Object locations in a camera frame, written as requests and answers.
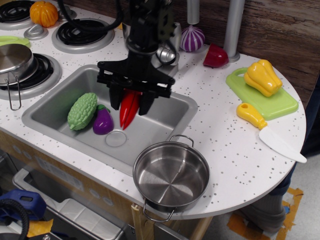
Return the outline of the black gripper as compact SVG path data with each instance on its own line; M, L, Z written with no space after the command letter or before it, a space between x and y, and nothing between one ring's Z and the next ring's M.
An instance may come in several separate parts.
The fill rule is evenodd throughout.
M142 93L138 112L140 116L148 113L155 98L171 96L175 80L156 69L151 59L149 55L130 50L124 60L97 63L99 68L97 80L109 88L110 104L113 109L120 109L125 89Z

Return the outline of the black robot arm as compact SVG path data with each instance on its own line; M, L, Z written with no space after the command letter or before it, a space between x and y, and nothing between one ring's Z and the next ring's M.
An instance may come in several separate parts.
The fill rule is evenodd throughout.
M128 56L119 61L100 61L97 82L109 88L111 107L118 110L125 90L142 94L139 115L145 115L158 97L169 98L175 80L156 69L152 57L160 44L170 48L176 28L169 0L133 0L129 3L130 32L126 38Z

